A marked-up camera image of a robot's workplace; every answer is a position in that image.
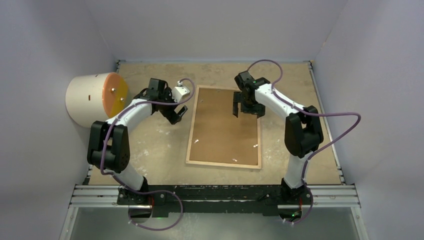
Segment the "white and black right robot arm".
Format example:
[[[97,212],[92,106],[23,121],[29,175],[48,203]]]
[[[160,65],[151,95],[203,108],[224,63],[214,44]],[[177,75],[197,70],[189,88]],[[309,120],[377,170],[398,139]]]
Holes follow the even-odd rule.
[[[278,115],[284,124],[284,144],[289,152],[287,171],[281,181],[282,200],[294,203],[305,192],[308,157],[316,152],[324,140],[318,110],[305,107],[283,95],[264,77],[255,79],[248,71],[235,78],[238,90],[233,93],[232,114],[239,112],[261,118],[266,109]]]

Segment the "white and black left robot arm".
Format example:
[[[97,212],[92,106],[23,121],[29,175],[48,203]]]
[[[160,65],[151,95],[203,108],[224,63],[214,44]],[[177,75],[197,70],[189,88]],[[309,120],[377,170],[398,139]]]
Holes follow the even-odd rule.
[[[149,199],[148,181],[130,164],[130,133],[144,120],[159,112],[167,121],[179,123],[194,92],[179,80],[170,87],[165,80],[151,78],[148,86],[133,97],[117,115],[95,121],[90,127],[87,162],[130,191],[129,197],[138,205]]]

